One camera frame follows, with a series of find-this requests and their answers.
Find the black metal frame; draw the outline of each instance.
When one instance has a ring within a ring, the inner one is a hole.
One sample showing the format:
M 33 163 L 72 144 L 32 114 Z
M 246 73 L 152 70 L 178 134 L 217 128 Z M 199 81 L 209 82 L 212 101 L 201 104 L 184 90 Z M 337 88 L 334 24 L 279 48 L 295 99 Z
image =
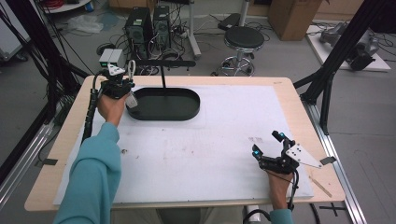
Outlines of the black metal frame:
M 37 69 L 41 75 L 48 81 L 49 89 L 48 103 L 43 107 L 20 142 L 14 147 L 3 164 L 1 164 L 0 186 L 6 180 L 9 172 L 18 162 L 23 152 L 26 150 L 26 148 L 28 148 L 41 125 L 43 123 L 48 124 L 52 118 L 54 118 L 56 113 L 56 105 L 60 100 L 60 97 L 62 97 L 58 92 L 59 85 L 62 85 L 62 91 L 64 94 L 73 95 L 80 88 L 80 84 L 73 77 L 73 74 L 84 78 L 89 75 L 73 64 L 69 63 L 62 56 L 61 52 L 57 49 L 55 43 L 50 37 L 49 31 L 35 12 L 35 9 L 33 8 L 30 1 L 6 0 L 6 2 L 44 59 L 43 62 L 35 61 L 35 65 L 37 66 Z M 9 26 L 8 28 L 21 41 L 22 45 L 25 47 L 25 50 L 27 50 L 32 57 L 35 57 L 35 55 L 30 50 L 30 47 L 27 46 L 26 42 L 19 37 L 18 31 L 16 31 L 12 26 Z
M 307 91 L 301 94 L 301 100 L 309 105 L 315 105 L 318 97 L 323 92 L 323 100 L 320 111 L 320 127 L 323 132 L 328 132 L 328 117 L 330 98 L 332 94 L 332 80 L 347 55 L 367 31 L 372 21 L 381 12 L 388 0 L 365 0 L 351 20 L 343 35 L 332 49 L 324 64 L 314 74 L 293 83 L 296 89 L 311 82 Z

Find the gray floor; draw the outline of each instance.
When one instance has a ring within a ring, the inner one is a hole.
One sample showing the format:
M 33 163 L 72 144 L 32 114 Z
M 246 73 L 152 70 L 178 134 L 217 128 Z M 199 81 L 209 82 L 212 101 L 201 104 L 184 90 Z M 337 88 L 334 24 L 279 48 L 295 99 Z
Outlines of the gray floor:
M 106 15 L 99 15 L 102 12 L 104 11 L 95 10 L 92 15 L 102 18 Z M 61 22 L 81 13 L 86 12 L 77 9 L 59 14 L 54 19 L 62 26 Z M 204 22 L 213 20 L 211 17 L 202 17 L 196 19 L 195 24 L 199 27 Z M 248 18 L 247 21 L 267 24 L 263 18 Z M 121 27 L 124 23 L 125 20 L 118 19 L 117 24 L 108 26 L 99 35 L 81 36 L 85 34 L 64 32 L 64 36 L 83 61 L 96 72 L 100 69 L 96 48 L 109 39 L 113 42 L 117 39 L 111 36 L 122 35 Z M 208 22 L 197 33 L 222 33 L 218 29 L 207 30 L 216 26 L 216 22 Z M 319 69 L 320 63 L 306 39 L 282 42 L 272 31 L 264 32 L 271 39 L 265 43 L 263 49 L 255 53 L 255 76 L 289 77 L 292 81 L 297 81 Z M 396 38 L 387 38 L 396 43 Z M 224 58 L 234 55 L 234 51 L 224 45 L 222 35 L 197 35 L 196 39 L 203 53 L 197 65 L 190 71 L 181 68 L 165 70 L 166 75 L 210 78 L 210 74 Z M 187 49 L 183 59 L 191 60 L 189 43 L 185 42 L 185 46 Z M 395 53 L 395 48 L 387 50 Z M 72 63 L 88 72 L 69 48 L 66 52 Z M 396 60 L 396 56 L 382 49 L 378 54 L 383 59 Z M 338 71 L 333 81 L 329 115 L 329 131 L 346 175 L 367 222 L 375 224 L 396 223 L 396 177 L 392 173 L 396 170 L 396 63 L 388 64 L 392 70 L 387 73 Z M 46 83 L 31 61 L 11 61 L 0 67 L 0 87 L 4 91 L 4 96 L 0 98 L 0 162 L 3 162 L 46 103 Z M 302 87 L 297 92 L 302 93 L 305 89 L 306 87 Z M 28 170 L 0 211 L 1 223 L 51 223 L 53 213 L 29 213 L 23 208 L 39 171 L 40 169 L 34 166 Z M 315 206 L 321 223 L 351 223 L 346 211 L 337 210 L 335 214 L 333 210 L 319 209 L 320 206 L 331 206 L 329 203 L 316 203 Z M 334 206 L 344 207 L 344 204 L 334 203 Z M 262 208 L 271 210 L 268 205 Z M 308 204 L 296 204 L 293 215 L 296 223 L 315 223 Z

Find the black stool seat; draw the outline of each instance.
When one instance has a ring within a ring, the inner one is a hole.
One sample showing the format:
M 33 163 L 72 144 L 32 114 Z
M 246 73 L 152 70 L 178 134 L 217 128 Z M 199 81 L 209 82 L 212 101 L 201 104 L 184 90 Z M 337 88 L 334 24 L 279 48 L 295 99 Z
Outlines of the black stool seat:
M 235 26 L 228 29 L 224 38 L 231 46 L 241 49 L 256 49 L 264 43 L 262 33 L 246 26 Z

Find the teal sleeve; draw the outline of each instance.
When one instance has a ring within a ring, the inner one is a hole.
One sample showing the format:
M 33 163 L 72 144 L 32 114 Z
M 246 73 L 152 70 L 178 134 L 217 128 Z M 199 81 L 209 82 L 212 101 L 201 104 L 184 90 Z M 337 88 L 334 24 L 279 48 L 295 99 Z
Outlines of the teal sleeve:
M 120 183 L 119 132 L 104 123 L 81 145 L 70 169 L 64 199 L 53 223 L 109 223 Z
M 293 218 L 289 209 L 276 209 L 270 212 L 272 224 L 293 224 Z

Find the hand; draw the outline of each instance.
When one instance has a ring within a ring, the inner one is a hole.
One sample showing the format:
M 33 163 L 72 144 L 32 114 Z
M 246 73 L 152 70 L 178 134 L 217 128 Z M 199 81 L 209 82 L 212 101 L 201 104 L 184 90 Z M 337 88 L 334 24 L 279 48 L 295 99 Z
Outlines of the hand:
M 286 193 L 293 174 L 283 175 L 272 171 L 266 171 L 270 183 L 270 198 L 274 210 L 288 208 L 286 203 Z
M 119 126 L 120 119 L 125 109 L 125 99 L 129 94 L 125 94 L 119 100 L 113 99 L 106 95 L 102 95 L 98 103 L 99 114 L 106 120 L 114 124 L 116 127 Z

